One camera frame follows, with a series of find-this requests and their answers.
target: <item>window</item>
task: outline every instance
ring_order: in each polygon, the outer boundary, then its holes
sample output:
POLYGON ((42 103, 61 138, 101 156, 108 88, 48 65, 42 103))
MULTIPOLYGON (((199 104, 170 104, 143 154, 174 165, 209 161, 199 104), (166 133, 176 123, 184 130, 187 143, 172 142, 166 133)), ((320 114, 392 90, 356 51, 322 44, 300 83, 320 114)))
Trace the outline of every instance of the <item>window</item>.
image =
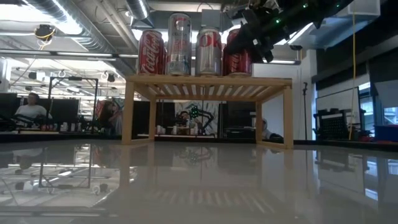
POLYGON ((398 124, 398 108, 384 109, 384 124, 398 124))
POLYGON ((359 102, 361 103, 361 109, 365 110, 364 128, 370 131, 371 136, 374 137, 373 99, 369 82, 359 86, 359 102))

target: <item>silver soda can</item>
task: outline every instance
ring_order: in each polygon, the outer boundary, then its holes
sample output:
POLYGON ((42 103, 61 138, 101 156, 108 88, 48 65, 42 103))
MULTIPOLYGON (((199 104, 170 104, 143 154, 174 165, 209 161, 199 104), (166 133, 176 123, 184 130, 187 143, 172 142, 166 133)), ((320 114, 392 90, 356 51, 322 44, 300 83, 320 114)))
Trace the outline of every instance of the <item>silver soda can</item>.
POLYGON ((169 18, 166 74, 191 74, 191 18, 184 13, 173 13, 169 18))
POLYGON ((195 74, 221 75, 221 36, 218 29, 199 30, 196 46, 195 74))

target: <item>shelf unit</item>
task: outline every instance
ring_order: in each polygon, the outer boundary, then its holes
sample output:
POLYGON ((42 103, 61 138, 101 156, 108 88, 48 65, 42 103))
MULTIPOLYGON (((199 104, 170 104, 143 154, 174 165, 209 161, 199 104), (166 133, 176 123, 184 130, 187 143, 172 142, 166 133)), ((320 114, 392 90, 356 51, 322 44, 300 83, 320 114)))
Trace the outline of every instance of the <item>shelf unit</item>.
POLYGON ((256 102, 257 144, 293 148, 292 79, 256 77, 193 77, 138 74, 126 78, 122 144, 131 145, 155 138, 157 100, 213 100, 256 102), (134 92, 150 101, 149 138, 131 140, 134 92), (284 98, 284 143, 262 141, 262 104, 276 96, 284 98))

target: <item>glossy white floor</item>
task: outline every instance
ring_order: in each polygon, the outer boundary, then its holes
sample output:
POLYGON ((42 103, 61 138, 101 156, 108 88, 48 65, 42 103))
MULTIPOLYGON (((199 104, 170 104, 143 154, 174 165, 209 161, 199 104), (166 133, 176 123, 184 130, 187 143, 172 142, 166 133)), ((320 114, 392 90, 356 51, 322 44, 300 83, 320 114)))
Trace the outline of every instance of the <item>glossy white floor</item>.
POLYGON ((0 147, 5 223, 397 223, 398 218, 397 153, 187 142, 0 147), (23 187, 16 190, 18 182, 23 187), (104 184, 107 189, 100 190, 104 184))

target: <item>diet coke can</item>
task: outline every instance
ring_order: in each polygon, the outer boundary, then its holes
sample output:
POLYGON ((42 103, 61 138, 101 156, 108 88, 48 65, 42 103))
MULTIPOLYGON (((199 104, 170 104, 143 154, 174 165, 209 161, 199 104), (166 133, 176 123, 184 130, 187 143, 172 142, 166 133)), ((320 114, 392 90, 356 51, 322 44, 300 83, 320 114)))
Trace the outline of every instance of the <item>diet coke can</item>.
POLYGON ((138 72, 164 74, 164 54, 162 34, 145 30, 139 40, 138 72))
MULTIPOLYGON (((232 40, 237 36, 239 29, 231 30, 228 34, 226 39, 226 44, 232 42, 232 40)), ((230 75, 234 73, 247 73, 248 75, 251 74, 251 58, 247 50, 243 50, 239 54, 229 55, 225 52, 224 53, 224 74, 223 75, 230 75)))
POLYGON ((195 74, 221 75, 221 36, 218 29, 199 30, 196 46, 195 74))
POLYGON ((184 13, 173 13, 169 18, 166 74, 191 74, 191 18, 184 13))

